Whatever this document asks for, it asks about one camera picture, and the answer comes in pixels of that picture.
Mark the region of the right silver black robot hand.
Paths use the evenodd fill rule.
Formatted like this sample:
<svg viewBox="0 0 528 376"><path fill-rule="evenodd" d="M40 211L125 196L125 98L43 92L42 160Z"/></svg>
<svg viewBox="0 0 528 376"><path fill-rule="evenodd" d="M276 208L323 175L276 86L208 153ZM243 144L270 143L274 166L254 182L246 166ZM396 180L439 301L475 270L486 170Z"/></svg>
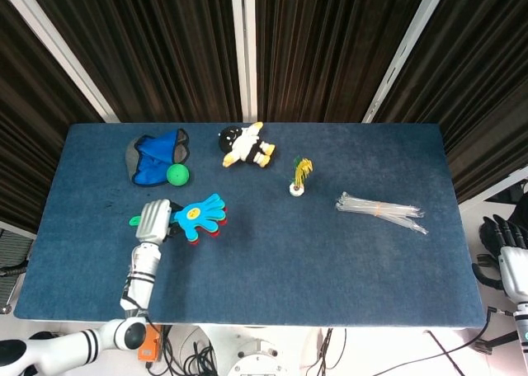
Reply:
<svg viewBox="0 0 528 376"><path fill-rule="evenodd" d="M484 217L478 235L487 253L477 255L477 281L501 290L515 304L527 304L527 229L494 214Z"/></svg>

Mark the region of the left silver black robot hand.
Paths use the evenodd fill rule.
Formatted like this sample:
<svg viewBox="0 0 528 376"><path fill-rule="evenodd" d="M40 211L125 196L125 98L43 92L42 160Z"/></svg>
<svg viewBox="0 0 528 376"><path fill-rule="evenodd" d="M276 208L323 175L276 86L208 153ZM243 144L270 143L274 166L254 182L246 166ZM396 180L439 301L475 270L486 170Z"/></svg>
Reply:
<svg viewBox="0 0 528 376"><path fill-rule="evenodd" d="M147 203L139 217L135 237L140 243L160 246L166 237L173 237L182 231L176 221L176 212L182 209L182 206L167 199Z"/></svg>

